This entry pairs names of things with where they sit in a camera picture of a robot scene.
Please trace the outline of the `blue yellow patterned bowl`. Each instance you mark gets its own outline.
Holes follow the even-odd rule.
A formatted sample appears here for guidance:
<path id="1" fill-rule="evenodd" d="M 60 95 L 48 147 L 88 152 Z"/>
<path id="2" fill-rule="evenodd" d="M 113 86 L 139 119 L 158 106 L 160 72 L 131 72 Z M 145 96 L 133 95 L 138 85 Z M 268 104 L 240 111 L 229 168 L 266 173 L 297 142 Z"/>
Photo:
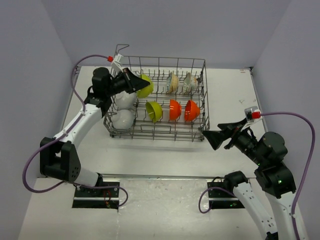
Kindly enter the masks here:
<path id="1" fill-rule="evenodd" d="M 178 85 L 179 85 L 178 77 L 173 72 L 171 72 L 166 81 L 166 87 L 167 87 L 166 93 L 171 94 L 175 92 L 178 88 Z"/>

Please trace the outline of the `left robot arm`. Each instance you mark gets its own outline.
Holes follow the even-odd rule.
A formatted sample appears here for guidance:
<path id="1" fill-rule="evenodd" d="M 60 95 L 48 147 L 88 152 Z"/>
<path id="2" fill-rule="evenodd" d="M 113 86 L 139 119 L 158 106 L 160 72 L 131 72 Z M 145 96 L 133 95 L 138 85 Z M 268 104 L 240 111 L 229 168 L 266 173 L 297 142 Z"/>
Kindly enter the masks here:
<path id="1" fill-rule="evenodd" d="M 86 187 L 88 193 L 97 197 L 103 193 L 101 175 L 81 165 L 77 148 L 91 130 L 102 119 L 110 106 L 112 97 L 126 92 L 135 93 L 150 85 L 136 76 L 127 67 L 112 76 L 105 67 L 96 68 L 87 90 L 82 109 L 65 129 L 54 137 L 45 137 L 40 142 L 40 173 L 74 185 Z"/>

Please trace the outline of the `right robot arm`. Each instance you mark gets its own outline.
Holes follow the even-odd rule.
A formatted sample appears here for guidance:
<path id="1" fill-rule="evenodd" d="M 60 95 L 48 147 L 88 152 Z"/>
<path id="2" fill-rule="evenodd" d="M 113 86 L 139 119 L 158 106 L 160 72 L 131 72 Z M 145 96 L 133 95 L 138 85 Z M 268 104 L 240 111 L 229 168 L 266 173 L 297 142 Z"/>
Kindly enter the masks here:
<path id="1" fill-rule="evenodd" d="M 298 192 L 292 172 L 283 159 L 288 153 L 284 138 L 268 131 L 257 139 L 244 119 L 234 123 L 220 123 L 219 130 L 204 130 L 202 134 L 211 147 L 217 150 L 230 140 L 226 150 L 236 147 L 252 160 L 257 169 L 256 181 L 265 193 L 273 214 L 270 215 L 257 198 L 249 180 L 242 171 L 224 176 L 221 190 L 242 203 L 264 240 L 306 240 L 308 238 L 301 217 L 293 210 Z"/>

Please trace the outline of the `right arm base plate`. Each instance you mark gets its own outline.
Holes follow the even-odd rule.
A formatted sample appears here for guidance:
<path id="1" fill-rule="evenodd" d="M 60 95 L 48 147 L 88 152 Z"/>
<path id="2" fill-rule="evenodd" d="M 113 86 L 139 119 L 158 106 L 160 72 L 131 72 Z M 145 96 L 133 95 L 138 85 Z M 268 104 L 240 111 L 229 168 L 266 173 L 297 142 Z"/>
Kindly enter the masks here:
<path id="1" fill-rule="evenodd" d="M 208 180 L 207 188 L 209 189 L 212 187 L 219 187 L 224 189 L 224 179 L 220 177 L 215 177 L 213 180 Z M 245 208 L 238 198 L 232 197 L 228 193 L 219 189 L 209 190 L 208 198 L 209 206 L 212 210 Z"/>

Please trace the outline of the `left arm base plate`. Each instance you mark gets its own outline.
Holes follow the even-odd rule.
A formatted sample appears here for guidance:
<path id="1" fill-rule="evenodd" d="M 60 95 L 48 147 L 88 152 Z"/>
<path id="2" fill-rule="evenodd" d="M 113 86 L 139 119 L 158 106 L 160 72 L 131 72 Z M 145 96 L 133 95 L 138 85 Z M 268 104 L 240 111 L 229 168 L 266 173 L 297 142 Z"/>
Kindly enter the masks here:
<path id="1" fill-rule="evenodd" d="M 118 210 L 119 201 L 119 181 L 104 181 L 103 186 L 113 186 L 113 188 L 91 189 L 76 187 L 73 196 L 73 209 L 113 209 Z"/>

